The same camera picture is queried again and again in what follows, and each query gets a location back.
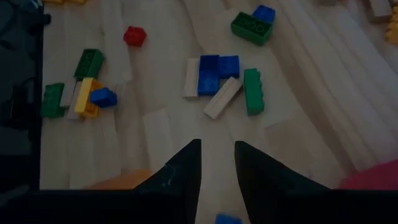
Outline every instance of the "black pointed object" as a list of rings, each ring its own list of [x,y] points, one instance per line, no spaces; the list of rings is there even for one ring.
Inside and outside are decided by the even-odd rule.
[[[133,190],[44,190],[0,207],[2,223],[195,223],[201,141]]]
[[[398,222],[398,191],[331,190],[242,141],[235,163],[252,224]]]

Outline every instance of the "orange object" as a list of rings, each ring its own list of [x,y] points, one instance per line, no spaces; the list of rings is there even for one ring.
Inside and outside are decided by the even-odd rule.
[[[131,190],[151,176],[151,171],[147,169],[140,169],[121,174],[117,177],[111,178],[94,184],[87,189],[90,190]]]

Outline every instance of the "blue lego brick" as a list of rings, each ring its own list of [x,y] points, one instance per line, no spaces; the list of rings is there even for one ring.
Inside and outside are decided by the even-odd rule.
[[[239,78],[239,56],[225,56],[218,59],[220,78]]]
[[[214,96],[220,89],[218,72],[199,72],[198,96]]]
[[[216,224],[243,224],[239,218],[234,218],[225,214],[217,214]]]
[[[217,71],[219,55],[202,55],[200,56],[199,72]]]
[[[94,90],[90,94],[90,102],[100,108],[107,108],[118,103],[118,96],[108,88]]]
[[[275,20],[275,10],[267,6],[259,5],[252,16],[262,22],[271,24]]]

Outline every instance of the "green lego brick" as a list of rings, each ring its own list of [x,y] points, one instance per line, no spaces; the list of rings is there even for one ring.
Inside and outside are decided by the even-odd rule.
[[[97,78],[103,61],[104,55],[100,50],[85,49],[75,72],[76,80],[82,81],[84,78]]]
[[[65,113],[65,109],[60,107],[62,91],[65,84],[56,83],[45,86],[44,100],[42,103],[42,116],[44,118],[59,118]]]
[[[256,68],[244,71],[244,92],[246,95],[246,109],[248,115],[257,115],[264,111],[264,101],[262,100],[262,83],[260,72]]]
[[[272,24],[262,22],[244,12],[240,12],[231,23],[233,34],[257,45],[263,45],[269,39],[272,28]]]

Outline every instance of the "red lego brick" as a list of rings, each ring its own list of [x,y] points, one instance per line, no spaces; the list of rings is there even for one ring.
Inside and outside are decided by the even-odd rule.
[[[147,34],[145,33],[145,30],[143,28],[129,26],[123,36],[123,39],[128,45],[141,47],[146,37]]]

